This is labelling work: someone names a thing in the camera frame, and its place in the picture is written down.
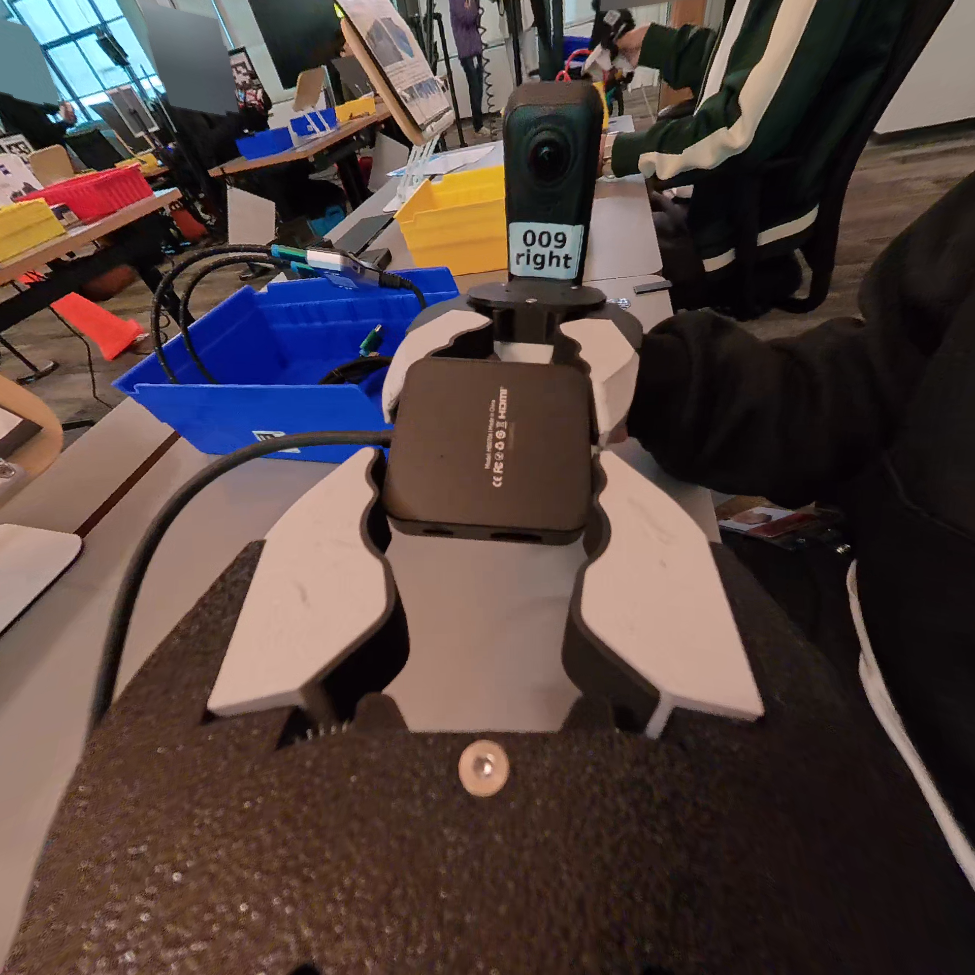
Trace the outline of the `wooden neighbouring desk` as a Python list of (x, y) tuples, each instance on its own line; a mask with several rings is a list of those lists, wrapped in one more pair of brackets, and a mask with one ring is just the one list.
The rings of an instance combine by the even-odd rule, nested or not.
[(318, 138), (305, 140), (287, 151), (268, 155), (257, 160), (248, 160), (243, 156), (239, 156), (225, 164), (208, 169), (208, 174), (214, 178), (228, 178), (239, 174), (298, 162), (300, 160), (312, 159), (321, 153), (355, 140), (360, 133), (371, 128), (376, 128), (391, 118), (392, 114), (389, 108), (383, 103), (377, 103), (376, 112), (372, 115), (360, 116), (341, 123), (333, 131)]

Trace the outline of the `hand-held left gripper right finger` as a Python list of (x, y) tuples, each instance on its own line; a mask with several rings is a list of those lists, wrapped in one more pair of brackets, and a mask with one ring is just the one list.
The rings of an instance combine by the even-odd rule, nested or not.
[(705, 533), (614, 453), (595, 494), (574, 580), (564, 669), (617, 729), (658, 738), (677, 711), (753, 723), (757, 681)]

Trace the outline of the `red plastic basket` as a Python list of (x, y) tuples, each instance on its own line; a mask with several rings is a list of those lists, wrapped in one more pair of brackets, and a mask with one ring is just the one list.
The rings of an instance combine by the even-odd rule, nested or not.
[(43, 200), (52, 208), (65, 205), (81, 222), (92, 223), (153, 198), (153, 188), (140, 166), (133, 164), (63, 179), (26, 193), (17, 201)]

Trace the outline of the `yellow plastic bin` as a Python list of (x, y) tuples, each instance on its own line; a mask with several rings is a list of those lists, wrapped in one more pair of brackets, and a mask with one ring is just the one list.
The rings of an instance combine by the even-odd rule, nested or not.
[(20, 201), (1, 207), (1, 263), (50, 243), (67, 234), (52, 208), (43, 199)]
[(508, 268), (502, 166), (425, 181), (395, 220), (418, 267), (446, 267), (455, 277)]

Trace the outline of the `person's black hoodie torso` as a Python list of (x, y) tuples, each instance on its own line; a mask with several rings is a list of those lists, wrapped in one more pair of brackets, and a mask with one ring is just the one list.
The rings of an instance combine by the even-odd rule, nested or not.
[(872, 713), (974, 880), (974, 186), (898, 235), (861, 290), (884, 350), (917, 356), (855, 488), (847, 596)]

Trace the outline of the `red and white card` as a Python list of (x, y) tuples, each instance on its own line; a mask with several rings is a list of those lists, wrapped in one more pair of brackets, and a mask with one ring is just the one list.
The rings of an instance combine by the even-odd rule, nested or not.
[(773, 506), (751, 506), (729, 517), (720, 518), (721, 530), (762, 540), (776, 540), (798, 533), (816, 523), (815, 510), (792, 510)]

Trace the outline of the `small blue plastic bin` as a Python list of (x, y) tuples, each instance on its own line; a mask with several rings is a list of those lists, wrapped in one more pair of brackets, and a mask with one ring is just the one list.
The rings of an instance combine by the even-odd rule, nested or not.
[(290, 152), (295, 148), (293, 135), (287, 127), (266, 128), (238, 138), (235, 144), (240, 156), (249, 162)]

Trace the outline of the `large black monitor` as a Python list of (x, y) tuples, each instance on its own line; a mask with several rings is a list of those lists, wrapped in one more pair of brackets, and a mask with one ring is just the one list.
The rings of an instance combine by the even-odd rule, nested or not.
[(335, 1), (249, 1), (282, 84), (320, 67), (344, 46)]

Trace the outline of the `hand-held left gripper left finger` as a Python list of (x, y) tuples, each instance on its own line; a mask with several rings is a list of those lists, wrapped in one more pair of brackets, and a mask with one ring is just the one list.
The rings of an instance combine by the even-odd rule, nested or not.
[(217, 718), (299, 709), (350, 723), (406, 666), (408, 620), (386, 551), (385, 456), (364, 447), (267, 533), (207, 702)]

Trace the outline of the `dark grey adapter hub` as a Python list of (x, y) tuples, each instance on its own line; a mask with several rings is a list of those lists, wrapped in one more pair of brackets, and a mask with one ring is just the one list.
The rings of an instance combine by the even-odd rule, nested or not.
[(169, 528), (219, 478), (285, 448), (378, 447), (380, 505), (391, 527), (420, 538), (567, 545), (582, 536), (595, 494), (591, 391), (569, 366), (426, 358), (406, 376), (393, 426), (318, 431), (217, 457), (162, 507), (129, 561), (95, 680), (89, 734), (111, 707), (148, 567)]

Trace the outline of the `person's right forearm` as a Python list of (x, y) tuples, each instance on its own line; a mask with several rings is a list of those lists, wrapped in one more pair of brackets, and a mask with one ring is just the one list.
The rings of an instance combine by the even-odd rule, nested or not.
[(882, 321), (762, 340), (680, 312), (643, 340), (626, 426), (682, 481), (788, 507), (833, 500), (892, 443), (927, 362)]

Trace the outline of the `black flat device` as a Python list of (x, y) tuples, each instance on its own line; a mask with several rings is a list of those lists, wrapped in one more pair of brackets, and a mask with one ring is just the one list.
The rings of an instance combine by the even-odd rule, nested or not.
[(394, 221), (393, 213), (380, 213), (365, 217), (334, 241), (335, 250), (360, 257), (372, 247), (373, 242)]

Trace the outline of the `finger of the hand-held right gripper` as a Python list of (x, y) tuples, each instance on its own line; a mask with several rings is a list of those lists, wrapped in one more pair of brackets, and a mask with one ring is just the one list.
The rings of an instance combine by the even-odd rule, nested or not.
[(593, 442), (610, 443), (633, 403), (643, 331), (632, 314), (594, 314), (558, 325), (558, 363), (579, 369), (591, 391)]
[(448, 307), (437, 315), (422, 312), (408, 330), (388, 366), (382, 387), (384, 419), (393, 423), (408, 370), (422, 359), (486, 359), (494, 352), (490, 317), (469, 307)]

